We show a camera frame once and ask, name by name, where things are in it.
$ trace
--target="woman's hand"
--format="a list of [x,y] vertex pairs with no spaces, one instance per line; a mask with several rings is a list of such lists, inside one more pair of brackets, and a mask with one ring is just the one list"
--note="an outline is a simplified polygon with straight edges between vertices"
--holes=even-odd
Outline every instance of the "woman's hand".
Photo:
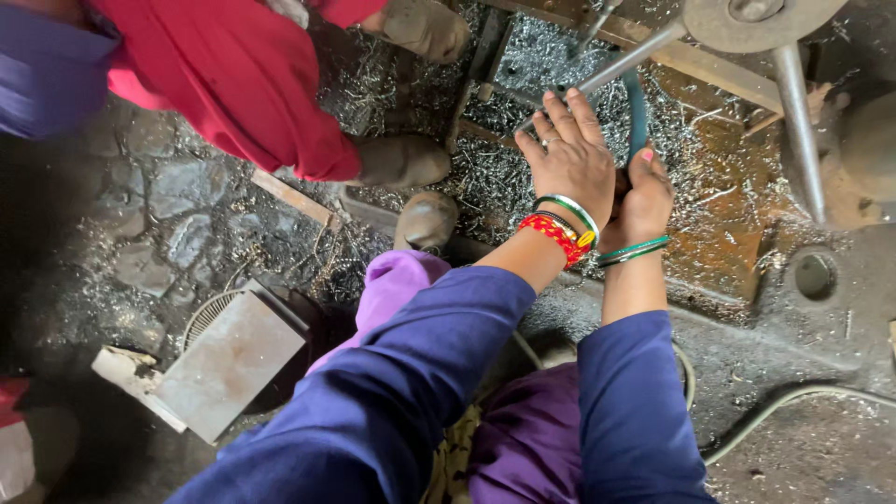
[[[545,109],[553,125],[540,111],[532,117],[538,138],[547,141],[547,152],[541,143],[523,132],[516,134],[516,143],[532,168],[536,197],[558,194],[571,198],[603,231],[613,209],[613,156],[585,95],[572,88],[566,93],[566,100],[572,112],[553,92],[545,93]],[[584,223],[559,205],[545,203],[539,208],[559,213],[580,233],[585,229]]]
[[620,174],[620,183],[616,184],[622,203],[618,217],[600,233],[601,254],[659,238],[666,232],[675,189],[666,175],[666,165],[653,149],[647,147],[635,154],[628,179],[630,186]]

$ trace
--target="stone floor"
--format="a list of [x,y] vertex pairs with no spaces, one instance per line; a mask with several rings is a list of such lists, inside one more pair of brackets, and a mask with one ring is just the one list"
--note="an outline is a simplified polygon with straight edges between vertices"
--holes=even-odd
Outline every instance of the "stone floor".
[[[351,333],[363,265],[388,248],[388,237],[358,222],[321,232],[255,187],[251,171],[177,114],[112,98],[76,135],[0,137],[0,209],[8,216],[0,222],[0,372],[31,374],[30,400],[68,405],[82,427],[55,501],[162,502],[214,459],[215,448],[177,435],[90,371],[101,345],[152,353],[164,369],[194,310],[250,277],[319,304],[327,331],[316,352]],[[340,210],[335,185],[279,175]],[[838,235],[829,244],[836,290],[822,303],[795,291],[786,261],[770,268],[748,328],[673,308],[675,338],[696,367],[701,446],[794,384],[896,395],[887,330],[896,318],[894,245],[893,226]],[[557,335],[580,339],[599,323],[600,293],[599,282],[563,276],[521,332],[536,346]],[[264,418],[246,416],[226,439]],[[894,421],[895,411],[865,401],[799,401],[711,467],[708,489],[724,503],[896,502]]]

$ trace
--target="hole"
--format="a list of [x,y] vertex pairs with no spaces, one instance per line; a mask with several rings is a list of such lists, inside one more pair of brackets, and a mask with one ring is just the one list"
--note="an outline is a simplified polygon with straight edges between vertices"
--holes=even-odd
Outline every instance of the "hole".
[[837,276],[820,254],[809,254],[797,264],[797,289],[806,299],[824,301],[834,293]]

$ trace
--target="dirty floor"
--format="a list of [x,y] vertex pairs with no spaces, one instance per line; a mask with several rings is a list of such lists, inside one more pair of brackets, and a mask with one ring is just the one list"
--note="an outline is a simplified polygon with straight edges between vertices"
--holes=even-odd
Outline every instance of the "dirty floor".
[[[656,26],[675,4],[632,0],[621,14]],[[484,10],[461,6],[475,30]],[[849,43],[889,43],[865,40],[866,30],[850,28],[866,22],[862,12],[838,18]],[[427,65],[354,31],[315,25],[311,32],[323,66],[322,103],[347,130],[449,135],[465,83],[463,61]],[[845,42],[837,33],[834,42]],[[896,53],[877,54],[875,65]],[[762,61],[751,61],[755,71],[762,69]],[[833,65],[828,71],[836,80],[849,70]],[[414,77],[410,93],[393,92],[394,75]],[[891,78],[874,75],[877,82]],[[838,383],[896,396],[888,330],[896,318],[890,281],[896,227],[813,230],[775,161],[779,126],[743,143],[730,127],[747,110],[734,100],[725,103],[723,94],[706,94],[655,65],[642,69],[642,81],[656,124],[674,119],[688,126],[679,145],[669,135],[660,147],[679,191],[671,230],[683,245],[669,250],[667,264],[675,338],[697,373],[692,417],[700,445],[714,446],[745,414],[795,384]],[[842,85],[861,90],[867,82]],[[363,95],[353,87],[359,83]],[[473,95],[464,117],[499,135],[525,113],[500,96],[482,104]],[[691,98],[704,100],[704,112],[719,100],[722,118],[692,124],[700,112],[659,107]],[[603,100],[609,124],[618,118],[610,113],[616,100]],[[399,113],[407,109],[414,114]],[[326,331],[314,352],[325,352],[351,335],[364,265],[391,242],[352,221],[338,185],[278,172],[349,222],[338,232],[322,230],[252,184],[249,163],[210,147],[179,115],[112,97],[76,134],[44,143],[0,137],[0,167],[0,204],[8,217],[0,222],[0,372],[32,375],[33,400],[66,404],[82,428],[76,461],[53,496],[57,502],[162,502],[214,460],[214,447],[190,432],[177,435],[93,374],[90,362],[101,345],[151,353],[164,369],[177,357],[193,312],[255,278],[284,297],[292,290],[319,305]],[[459,199],[462,232],[494,245],[522,211],[526,177],[512,149],[461,134],[454,172],[440,188]],[[361,196],[396,210],[409,195]],[[500,198],[520,208],[506,205],[511,210],[504,214],[482,208],[488,200],[505,201]],[[804,265],[809,253],[825,257],[835,278],[823,300],[797,288],[796,264]],[[599,275],[564,274],[524,318],[521,333],[536,347],[554,338],[577,341],[599,324],[600,294]],[[508,352],[513,361],[514,349]],[[224,442],[267,416],[241,418]],[[784,406],[710,467],[707,488],[723,503],[896,503],[894,434],[896,411],[814,395]]]

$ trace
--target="dusty shoe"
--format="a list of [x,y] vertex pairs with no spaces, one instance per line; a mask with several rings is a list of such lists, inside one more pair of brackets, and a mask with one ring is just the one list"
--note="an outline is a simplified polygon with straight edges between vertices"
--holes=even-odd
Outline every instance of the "dusty shoe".
[[395,226],[395,250],[422,250],[438,256],[457,224],[457,204],[437,191],[420,193],[401,210]]
[[448,175],[451,157],[425,136],[354,139],[361,157],[361,173],[347,184],[392,189],[434,184]]
[[454,63],[470,40],[460,14],[432,0],[390,0],[379,37],[434,63]]

